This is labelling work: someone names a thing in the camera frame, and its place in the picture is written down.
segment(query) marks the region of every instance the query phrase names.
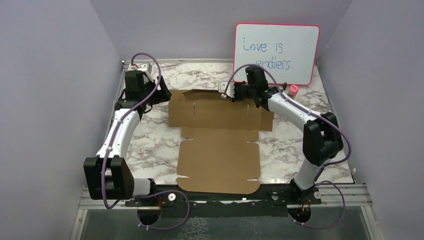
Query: small bottle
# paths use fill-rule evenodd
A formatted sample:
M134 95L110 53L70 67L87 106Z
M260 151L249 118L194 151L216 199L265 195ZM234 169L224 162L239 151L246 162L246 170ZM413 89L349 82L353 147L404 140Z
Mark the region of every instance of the small bottle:
M288 96L291 99L295 99L296 94L298 94L299 92L299 87L296 85L291 85L290 88L288 89Z

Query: pink cap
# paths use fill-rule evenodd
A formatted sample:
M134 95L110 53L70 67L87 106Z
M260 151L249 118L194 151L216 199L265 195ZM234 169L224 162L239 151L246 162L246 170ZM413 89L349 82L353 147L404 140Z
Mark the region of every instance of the pink cap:
M296 94L298 94L299 92L299 87L296 85L291 85L290 88L288 89L288 94L295 96Z

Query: cardboard box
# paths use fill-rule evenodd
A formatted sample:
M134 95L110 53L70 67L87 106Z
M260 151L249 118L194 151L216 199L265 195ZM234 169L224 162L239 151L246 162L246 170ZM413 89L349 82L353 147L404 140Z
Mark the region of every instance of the cardboard box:
M274 114L250 100L231 102L216 90L172 90L169 126L182 127L176 172L186 191L251 194L260 186L259 130Z

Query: purple wall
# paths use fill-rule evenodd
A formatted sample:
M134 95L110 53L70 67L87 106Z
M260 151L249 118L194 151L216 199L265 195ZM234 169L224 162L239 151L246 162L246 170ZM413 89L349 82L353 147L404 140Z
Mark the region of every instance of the purple wall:
M91 0L122 59L232 59L238 22L317 24L318 54L351 0Z
M384 239L421 239L424 1L353 0L319 71Z
M0 239L68 239L122 65L88 0L2 0L0 33Z

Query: white marble countertop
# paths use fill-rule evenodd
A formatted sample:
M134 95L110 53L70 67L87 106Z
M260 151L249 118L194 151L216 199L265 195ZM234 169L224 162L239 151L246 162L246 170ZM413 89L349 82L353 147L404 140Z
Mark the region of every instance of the white marble countertop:
M228 81L232 63L162 63L162 75L169 89L218 89L218 82ZM309 86L301 87L296 100L313 110L330 110L316 66ZM153 75L157 77L156 67ZM275 115L273 131L260 131L260 178L264 184L289 183L299 171L305 156L302 132L291 122ZM157 184L176 184L181 128L168 126L168 103L153 106L136 127L128 147L126 162L135 178L153 178ZM340 160L340 152L334 161ZM347 162L327 167L319 181L353 183Z

